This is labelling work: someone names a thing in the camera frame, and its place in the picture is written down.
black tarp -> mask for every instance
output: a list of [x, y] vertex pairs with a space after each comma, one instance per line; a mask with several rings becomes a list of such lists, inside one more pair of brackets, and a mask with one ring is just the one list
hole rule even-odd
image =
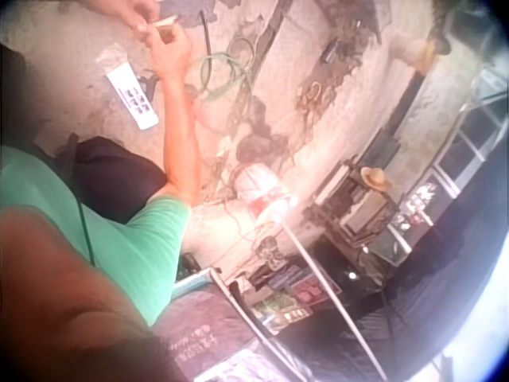
[[[507, 172], [506, 137], [396, 271], [384, 290], [389, 306], [375, 294], [348, 307], [390, 380], [410, 378], [440, 353], [479, 298], [507, 235]], [[278, 338], [323, 381], [380, 380], [335, 310]]]

straw hat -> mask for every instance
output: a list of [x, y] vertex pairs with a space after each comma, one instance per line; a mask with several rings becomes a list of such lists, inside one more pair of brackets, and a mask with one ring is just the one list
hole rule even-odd
[[372, 169], [371, 167], [363, 167], [360, 169], [360, 176], [368, 187], [385, 193], [390, 187], [390, 182], [387, 180], [385, 173], [382, 169]]

white pipe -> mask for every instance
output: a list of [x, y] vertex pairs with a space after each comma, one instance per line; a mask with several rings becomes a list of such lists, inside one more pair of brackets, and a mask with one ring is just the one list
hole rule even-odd
[[311, 268], [311, 270], [313, 271], [315, 276], [318, 278], [318, 281], [320, 281], [320, 284], [325, 288], [325, 291], [327, 292], [327, 294], [331, 298], [331, 300], [334, 302], [334, 305], [336, 305], [336, 308], [339, 310], [341, 315], [343, 315], [344, 320], [347, 322], [348, 326], [350, 326], [350, 329], [357, 337], [357, 340], [359, 341], [359, 343], [363, 347], [364, 351], [366, 352], [367, 356], [369, 357], [369, 359], [375, 366], [376, 371], [379, 372], [379, 375], [382, 377], [382, 380], [387, 381], [387, 376], [386, 376], [385, 372], [383, 371], [382, 366], [380, 366], [380, 363], [376, 359], [375, 354], [373, 354], [373, 352], [369, 348], [368, 344], [364, 340], [359, 329], [357, 329], [356, 324], [354, 323], [354, 321], [352, 320], [352, 318], [350, 317], [350, 315], [344, 308], [343, 304], [341, 304], [341, 301], [337, 298], [336, 294], [334, 293], [334, 290], [332, 290], [332, 287], [327, 282], [327, 279], [322, 275], [320, 269], [315, 264], [311, 255], [304, 249], [304, 247], [302, 247], [302, 244], [299, 242], [297, 237], [295, 237], [295, 235], [289, 230], [288, 226], [286, 225], [286, 223], [283, 220], [281, 220], [281, 224], [282, 224], [282, 227], [285, 229], [286, 233], [288, 234], [288, 236], [290, 237], [290, 239], [293, 241], [293, 243], [295, 244], [295, 246], [301, 253], [302, 257], [304, 257], [304, 260], [306, 261], [306, 263], [309, 265], [309, 267]]

black cloth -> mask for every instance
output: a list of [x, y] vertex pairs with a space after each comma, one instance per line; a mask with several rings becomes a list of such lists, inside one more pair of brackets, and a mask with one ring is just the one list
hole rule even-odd
[[[56, 156], [64, 168], [66, 148]], [[78, 143], [69, 186], [90, 209], [109, 220], [127, 223], [167, 182], [150, 160], [103, 137]]]

person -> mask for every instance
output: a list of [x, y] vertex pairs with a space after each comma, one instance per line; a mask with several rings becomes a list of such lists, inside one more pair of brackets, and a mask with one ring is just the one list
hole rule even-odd
[[2, 356], [35, 380], [180, 380], [160, 370], [171, 362], [149, 328], [169, 303], [200, 190], [184, 85], [192, 44], [177, 24], [173, 40], [163, 42], [149, 23], [157, 19], [154, 0], [88, 5], [144, 33], [164, 95], [167, 182], [119, 224], [79, 203], [38, 158], [2, 147]]

